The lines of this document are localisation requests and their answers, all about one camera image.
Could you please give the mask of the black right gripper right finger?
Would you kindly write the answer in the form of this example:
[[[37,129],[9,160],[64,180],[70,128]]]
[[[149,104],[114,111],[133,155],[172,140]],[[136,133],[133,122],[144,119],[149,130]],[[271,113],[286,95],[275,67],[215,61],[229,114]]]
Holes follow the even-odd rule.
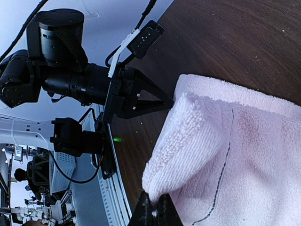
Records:
[[[157,211],[158,226],[182,226],[182,221],[169,194],[160,196]]]

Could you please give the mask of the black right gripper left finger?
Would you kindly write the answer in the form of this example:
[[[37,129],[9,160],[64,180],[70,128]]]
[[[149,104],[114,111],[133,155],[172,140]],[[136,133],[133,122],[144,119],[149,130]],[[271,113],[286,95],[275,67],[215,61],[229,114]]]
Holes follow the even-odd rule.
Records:
[[[132,226],[151,226],[153,207],[149,195],[142,191],[131,217]]]

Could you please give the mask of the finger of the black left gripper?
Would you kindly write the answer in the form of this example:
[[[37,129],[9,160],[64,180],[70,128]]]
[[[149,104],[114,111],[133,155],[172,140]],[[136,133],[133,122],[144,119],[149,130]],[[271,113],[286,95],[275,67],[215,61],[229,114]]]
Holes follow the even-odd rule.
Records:
[[[138,100],[136,104],[130,104],[125,107],[122,111],[122,118],[131,119],[149,113],[169,110],[173,104],[173,101]]]

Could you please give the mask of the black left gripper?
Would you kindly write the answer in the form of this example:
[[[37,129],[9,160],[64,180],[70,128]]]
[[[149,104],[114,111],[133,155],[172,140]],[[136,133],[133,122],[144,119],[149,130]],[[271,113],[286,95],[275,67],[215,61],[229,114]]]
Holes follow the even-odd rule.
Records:
[[[29,67],[40,88],[71,97],[82,106],[105,105],[110,85],[107,67],[90,64],[82,47],[84,15],[63,8],[39,12],[26,29]],[[135,91],[146,92],[162,105],[173,99],[135,69]]]

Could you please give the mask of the large pink towel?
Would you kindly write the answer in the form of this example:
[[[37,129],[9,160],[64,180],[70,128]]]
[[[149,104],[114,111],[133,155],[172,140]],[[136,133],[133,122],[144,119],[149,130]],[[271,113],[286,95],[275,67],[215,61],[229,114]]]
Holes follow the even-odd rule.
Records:
[[[169,193],[186,226],[300,225],[300,106],[181,75],[142,187]]]

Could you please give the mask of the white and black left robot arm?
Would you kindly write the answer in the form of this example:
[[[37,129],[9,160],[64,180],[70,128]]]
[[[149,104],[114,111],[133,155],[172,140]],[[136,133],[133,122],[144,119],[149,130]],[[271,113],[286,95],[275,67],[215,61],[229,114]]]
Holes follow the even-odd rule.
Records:
[[[124,49],[143,58],[164,29],[149,21],[134,29],[117,50],[111,64],[89,63],[82,47],[84,15],[70,8],[37,13],[26,27],[27,49],[8,56],[0,65],[1,108],[24,110],[38,103],[41,92],[70,97],[82,106],[104,107],[97,124],[108,126],[114,117],[131,119],[170,109],[173,99],[135,68],[119,61]],[[75,157],[100,154],[108,142],[106,131],[86,131],[81,120],[25,113],[0,123],[2,143],[32,145]]]

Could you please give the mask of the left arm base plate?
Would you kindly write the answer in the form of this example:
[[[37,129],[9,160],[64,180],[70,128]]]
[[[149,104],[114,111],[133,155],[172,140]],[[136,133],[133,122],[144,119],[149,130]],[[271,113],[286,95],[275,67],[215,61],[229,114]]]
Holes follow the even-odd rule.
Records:
[[[109,130],[109,125],[102,121],[103,112],[96,116],[95,112],[92,113],[94,118],[94,128],[95,132],[100,132],[102,134],[101,138],[101,160],[100,167],[102,171],[102,177],[104,180],[107,180],[117,172],[117,166],[115,162],[115,157],[113,153],[113,144],[111,141],[111,134]]]

